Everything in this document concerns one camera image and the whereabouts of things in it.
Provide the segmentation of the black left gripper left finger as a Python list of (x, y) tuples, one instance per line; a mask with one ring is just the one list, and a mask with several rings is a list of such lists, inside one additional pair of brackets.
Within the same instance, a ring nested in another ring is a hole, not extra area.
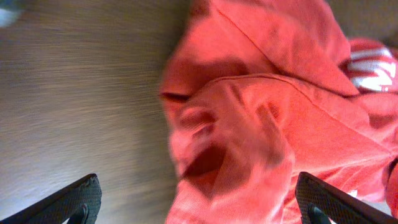
[(4, 224), (95, 224), (102, 191), (96, 174), (88, 174), (43, 200), (1, 220)]

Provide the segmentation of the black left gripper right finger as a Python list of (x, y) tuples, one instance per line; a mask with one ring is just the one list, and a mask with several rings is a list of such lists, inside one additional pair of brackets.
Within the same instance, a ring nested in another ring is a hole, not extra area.
[(308, 172), (295, 187), (304, 224), (397, 224), (397, 219), (344, 193)]

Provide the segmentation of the orange t-shirt with white print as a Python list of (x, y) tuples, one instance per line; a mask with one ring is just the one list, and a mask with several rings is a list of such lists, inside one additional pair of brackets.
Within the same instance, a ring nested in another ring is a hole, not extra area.
[(397, 215), (397, 50), (325, 1), (194, 1), (160, 97), (167, 223), (300, 223), (304, 171)]

